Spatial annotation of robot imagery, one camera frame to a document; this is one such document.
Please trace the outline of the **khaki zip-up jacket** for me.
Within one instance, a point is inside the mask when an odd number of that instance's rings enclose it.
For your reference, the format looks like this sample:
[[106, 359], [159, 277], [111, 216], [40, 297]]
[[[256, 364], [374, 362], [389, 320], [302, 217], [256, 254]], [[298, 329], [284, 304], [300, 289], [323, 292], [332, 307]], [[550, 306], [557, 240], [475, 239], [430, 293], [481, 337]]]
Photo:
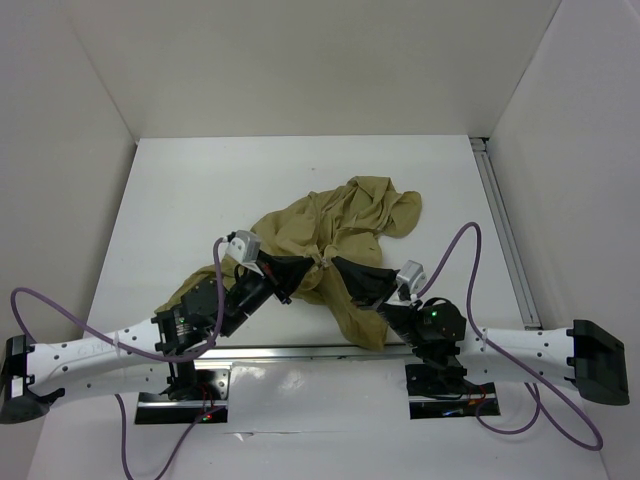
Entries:
[[379, 238], [409, 235], [421, 212], [420, 193], [399, 192], [388, 177], [356, 176], [333, 190], [311, 192], [264, 215], [251, 231], [269, 255], [311, 258], [314, 265], [292, 296], [326, 307], [348, 342], [381, 351], [387, 324], [377, 313], [356, 308], [332, 259], [338, 256], [380, 268]]

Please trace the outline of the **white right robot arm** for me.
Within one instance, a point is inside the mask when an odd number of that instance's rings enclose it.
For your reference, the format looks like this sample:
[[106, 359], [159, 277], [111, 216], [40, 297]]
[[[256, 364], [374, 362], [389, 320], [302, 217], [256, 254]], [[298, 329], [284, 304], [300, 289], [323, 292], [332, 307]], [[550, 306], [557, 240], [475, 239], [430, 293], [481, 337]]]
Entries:
[[592, 321], [538, 331], [472, 327], [451, 301], [419, 300], [427, 276], [417, 262], [393, 270], [336, 257], [333, 265], [352, 302], [377, 313], [448, 392], [468, 383], [547, 381], [593, 403], [630, 402], [624, 344]]

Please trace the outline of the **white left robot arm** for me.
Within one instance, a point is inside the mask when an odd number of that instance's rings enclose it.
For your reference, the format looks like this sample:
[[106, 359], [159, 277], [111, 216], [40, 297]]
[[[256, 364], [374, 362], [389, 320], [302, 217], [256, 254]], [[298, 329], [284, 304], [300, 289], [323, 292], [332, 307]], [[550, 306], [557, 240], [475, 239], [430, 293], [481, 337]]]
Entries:
[[231, 336], [270, 297], [288, 304], [314, 262], [261, 253], [238, 266], [231, 288], [213, 275], [154, 317], [108, 334], [57, 344], [9, 338], [1, 356], [1, 421], [18, 424], [52, 407], [125, 392], [184, 399], [196, 390], [195, 361]]

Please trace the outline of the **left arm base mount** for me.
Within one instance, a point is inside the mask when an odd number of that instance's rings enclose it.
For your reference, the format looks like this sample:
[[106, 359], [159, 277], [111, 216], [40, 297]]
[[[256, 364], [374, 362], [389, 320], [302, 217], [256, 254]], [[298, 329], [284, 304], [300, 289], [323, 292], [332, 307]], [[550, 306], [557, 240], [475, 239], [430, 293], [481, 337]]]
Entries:
[[228, 422], [230, 360], [196, 360], [192, 366], [162, 363], [144, 366], [150, 387], [138, 394], [136, 425], [200, 424]]

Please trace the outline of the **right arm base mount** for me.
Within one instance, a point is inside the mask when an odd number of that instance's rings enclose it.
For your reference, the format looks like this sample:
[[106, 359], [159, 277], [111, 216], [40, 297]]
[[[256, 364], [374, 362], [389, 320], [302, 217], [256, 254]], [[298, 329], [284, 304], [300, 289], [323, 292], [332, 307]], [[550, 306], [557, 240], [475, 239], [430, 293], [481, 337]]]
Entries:
[[446, 384], [431, 375], [424, 364], [406, 364], [406, 388], [411, 420], [499, 416], [500, 407], [493, 383], [475, 385], [467, 380]]

